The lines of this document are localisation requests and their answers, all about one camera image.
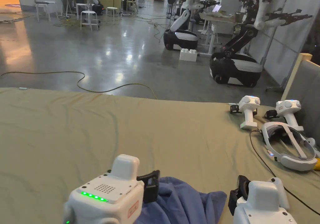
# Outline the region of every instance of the concrete floor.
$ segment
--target concrete floor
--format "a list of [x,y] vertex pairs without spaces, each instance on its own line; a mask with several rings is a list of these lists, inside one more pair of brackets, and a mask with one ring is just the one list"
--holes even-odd
[[[81,86],[90,90],[108,90],[129,82],[150,86],[159,99],[193,102],[237,102],[244,95],[261,98],[263,105],[274,106],[281,95],[265,93],[274,86],[272,79],[263,74],[255,88],[219,85],[209,74],[209,59],[198,57],[197,62],[179,61],[178,51],[167,51],[163,40],[166,2],[150,0],[138,16],[157,18],[146,20],[123,17],[117,24],[105,22],[99,31],[89,27],[57,27],[61,23],[54,15],[52,22],[42,16],[29,17],[12,24],[0,24],[0,73],[10,71],[50,72],[80,71],[86,74]],[[80,74],[24,75],[9,74],[0,78],[0,87],[27,87],[34,89],[83,91],[77,87]],[[113,95],[154,98],[142,86],[127,86],[109,92]]]

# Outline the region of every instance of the white stool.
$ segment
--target white stool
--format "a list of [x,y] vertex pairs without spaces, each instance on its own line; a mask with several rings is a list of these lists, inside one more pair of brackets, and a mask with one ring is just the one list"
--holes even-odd
[[87,5],[85,3],[76,3],[77,20],[79,20],[79,6],[84,7],[84,9],[87,10]]
[[[82,23],[82,13],[85,13],[88,15],[88,23]],[[95,14],[96,15],[96,22],[97,24],[92,24],[91,23],[91,14]],[[92,31],[92,25],[96,25],[97,26],[97,30],[99,30],[99,26],[98,26],[98,17],[97,17],[97,13],[94,11],[90,11],[90,10],[86,10],[86,11],[82,11],[81,15],[80,15],[80,30],[82,29],[82,25],[90,25],[91,31]]]
[[113,13],[113,24],[115,24],[115,12],[116,12],[116,10],[118,10],[118,8],[107,7],[107,21],[108,21],[108,10],[112,10],[112,13]]
[[38,22],[39,22],[39,7],[43,7],[45,13],[48,14],[48,16],[49,16],[49,22],[51,22],[50,11],[49,11],[49,7],[48,7],[48,5],[51,4],[51,3],[55,4],[56,2],[54,2],[54,1],[36,2]]

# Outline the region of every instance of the crumpled blue towel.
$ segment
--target crumpled blue towel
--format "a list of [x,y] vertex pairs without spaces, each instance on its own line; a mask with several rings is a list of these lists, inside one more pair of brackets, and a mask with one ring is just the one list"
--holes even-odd
[[227,195],[224,192],[200,193],[174,177],[159,180],[156,202],[143,204],[136,224],[217,224]]

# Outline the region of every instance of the sticker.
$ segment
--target sticker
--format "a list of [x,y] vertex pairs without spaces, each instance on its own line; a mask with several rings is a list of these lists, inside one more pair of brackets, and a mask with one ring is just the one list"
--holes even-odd
[[138,209],[139,206],[139,201],[137,201],[136,203],[134,203],[134,205],[129,209],[128,211],[128,218],[130,216],[132,216],[132,214]]

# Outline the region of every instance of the power cord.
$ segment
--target power cord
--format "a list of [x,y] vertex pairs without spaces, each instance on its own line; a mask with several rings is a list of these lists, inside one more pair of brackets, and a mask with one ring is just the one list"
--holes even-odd
[[151,24],[151,25],[153,25],[156,29],[157,29],[157,31],[158,31],[158,33],[156,33],[153,37],[155,37],[157,40],[159,40],[159,42],[161,41],[161,38],[162,38],[162,36],[164,35],[164,32],[163,32],[163,34],[161,35],[161,37],[160,38],[157,38],[156,37],[156,35],[158,35],[158,34],[160,34],[161,32],[160,32],[160,30],[158,29],[158,26],[160,26],[160,27],[162,27],[162,28],[164,28],[165,30],[167,30],[168,29],[168,27],[171,25],[171,20],[170,20],[170,23],[169,23],[169,25],[166,27],[166,26],[162,26],[162,25],[165,25],[165,24],[159,24],[159,23],[156,23],[156,22],[152,22],[153,20],[155,20],[155,19],[167,19],[167,18],[164,18],[164,17],[160,17],[160,18],[151,18],[151,19],[149,19],[149,18],[146,18],[146,17],[140,17],[140,16],[137,16],[137,15],[134,15],[134,17],[135,17],[135,20],[136,21],[142,21],[142,22],[147,22],[148,24]]
[[29,73],[29,72],[6,72],[6,73],[3,73],[0,75],[0,78],[6,74],[60,74],[60,73],[75,73],[75,74],[82,74],[83,77],[81,79],[79,79],[79,81],[77,82],[77,86],[82,89],[82,90],[85,90],[85,91],[88,91],[88,92],[92,92],[92,93],[107,93],[107,92],[111,92],[113,90],[116,90],[116,89],[119,89],[119,88],[122,88],[122,87],[125,87],[125,86],[129,86],[129,85],[141,85],[141,86],[145,86],[147,87],[148,89],[151,90],[151,92],[153,93],[153,95],[155,96],[155,98],[158,100],[156,94],[154,93],[154,91],[147,85],[144,85],[142,83],[127,83],[127,84],[124,84],[124,85],[121,85],[121,86],[118,86],[116,88],[113,88],[113,89],[110,89],[110,90],[107,90],[107,91],[93,91],[93,90],[89,90],[89,89],[85,89],[83,87],[81,87],[79,85],[79,82],[85,78],[85,74],[82,73],[82,72],[79,72],[79,71],[59,71],[59,72],[44,72],[44,73]]
[[[253,130],[250,132],[249,137],[250,137],[250,142],[251,142],[251,146],[254,150],[254,152],[256,153],[256,155],[262,160],[262,162],[264,163],[264,165],[266,165],[266,167],[269,169],[269,171],[272,173],[272,175],[274,177],[277,177],[276,174],[271,170],[271,168],[267,165],[267,163],[263,160],[263,158],[258,154],[257,150],[254,148],[253,143],[252,143],[252,139],[251,139],[251,133],[252,132],[260,132],[260,130]],[[306,206],[308,209],[310,209],[311,211],[313,211],[314,213],[316,213],[317,215],[320,216],[320,213],[317,212],[316,210],[312,209],[311,207],[309,207],[303,200],[301,200],[300,198],[298,198],[296,195],[294,195],[292,192],[290,192],[285,186],[283,186],[284,189],[294,198],[296,198],[299,202],[301,202],[304,206]]]

